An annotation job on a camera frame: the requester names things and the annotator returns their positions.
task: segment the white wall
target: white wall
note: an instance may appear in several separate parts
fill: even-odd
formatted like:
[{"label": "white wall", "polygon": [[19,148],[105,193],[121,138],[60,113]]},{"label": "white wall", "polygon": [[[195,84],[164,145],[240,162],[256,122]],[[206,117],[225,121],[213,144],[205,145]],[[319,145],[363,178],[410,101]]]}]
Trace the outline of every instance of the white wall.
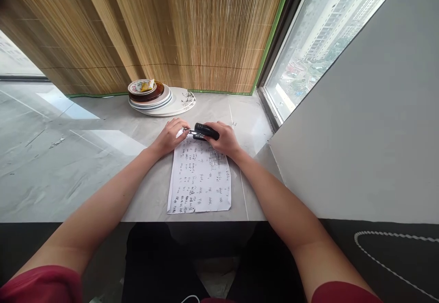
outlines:
[{"label": "white wall", "polygon": [[387,0],[270,141],[318,217],[439,223],[439,0]]}]

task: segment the bamboo curtain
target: bamboo curtain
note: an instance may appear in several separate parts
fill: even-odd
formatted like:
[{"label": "bamboo curtain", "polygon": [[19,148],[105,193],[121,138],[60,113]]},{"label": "bamboo curtain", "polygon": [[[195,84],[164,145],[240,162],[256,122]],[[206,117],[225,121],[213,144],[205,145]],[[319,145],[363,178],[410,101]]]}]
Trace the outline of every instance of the bamboo curtain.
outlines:
[{"label": "bamboo curtain", "polygon": [[250,93],[280,0],[2,0],[0,29],[66,95],[154,78]]}]

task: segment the hand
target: hand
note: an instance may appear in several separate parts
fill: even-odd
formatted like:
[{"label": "hand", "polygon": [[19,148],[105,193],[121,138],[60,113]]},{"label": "hand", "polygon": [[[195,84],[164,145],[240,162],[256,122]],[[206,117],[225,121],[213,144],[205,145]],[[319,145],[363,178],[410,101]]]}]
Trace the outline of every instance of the hand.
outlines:
[{"label": "hand", "polygon": [[185,130],[178,138],[175,138],[181,128],[190,128],[190,126],[180,118],[173,118],[171,121],[168,121],[150,148],[156,151],[160,157],[173,151],[189,133],[188,130]]},{"label": "hand", "polygon": [[216,141],[212,137],[204,136],[204,138],[212,145],[214,149],[221,152],[232,159],[238,154],[242,149],[236,140],[233,128],[226,125],[225,123],[218,122],[206,122],[212,129],[219,133],[219,139]]}]

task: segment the white paper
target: white paper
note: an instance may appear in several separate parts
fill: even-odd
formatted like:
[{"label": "white paper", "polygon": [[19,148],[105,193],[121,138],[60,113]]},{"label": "white paper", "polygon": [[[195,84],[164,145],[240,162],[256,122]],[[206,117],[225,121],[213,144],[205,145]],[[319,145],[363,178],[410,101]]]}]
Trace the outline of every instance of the white paper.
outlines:
[{"label": "white paper", "polygon": [[230,189],[227,157],[208,142],[187,135],[174,150],[168,214],[227,211],[232,204]]}]

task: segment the green tape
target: green tape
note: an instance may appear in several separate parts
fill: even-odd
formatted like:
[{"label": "green tape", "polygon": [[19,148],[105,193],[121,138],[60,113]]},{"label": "green tape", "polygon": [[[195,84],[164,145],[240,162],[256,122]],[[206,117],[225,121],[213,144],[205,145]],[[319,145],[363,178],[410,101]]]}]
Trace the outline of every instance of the green tape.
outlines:
[{"label": "green tape", "polygon": [[276,13],[276,16],[274,18],[273,25],[271,26],[270,35],[268,36],[267,44],[265,45],[265,50],[264,50],[264,53],[262,55],[261,63],[259,64],[259,68],[257,70],[257,74],[256,74],[255,82],[253,83],[253,89],[252,89],[251,95],[255,92],[256,84],[259,80],[259,77],[261,76],[262,67],[264,66],[265,59],[267,58],[268,49],[270,49],[271,42],[273,41],[274,32],[276,31],[276,28],[278,27],[280,14],[282,13],[282,10],[284,9],[284,5],[285,5],[285,0],[280,0],[278,12]]},{"label": "green tape", "polygon": [[75,97],[93,97],[93,98],[100,98],[100,97],[112,97],[112,96],[121,96],[121,95],[128,95],[128,92],[115,92],[111,94],[101,94],[101,95],[93,95],[93,94],[73,94],[73,95],[65,95],[68,98],[75,98]]},{"label": "green tape", "polygon": [[244,96],[251,96],[253,93],[251,92],[225,92],[225,91],[219,91],[219,90],[194,90],[194,89],[188,89],[190,92],[210,92],[210,93],[222,93],[222,94],[228,94],[228,95],[244,95]]}]

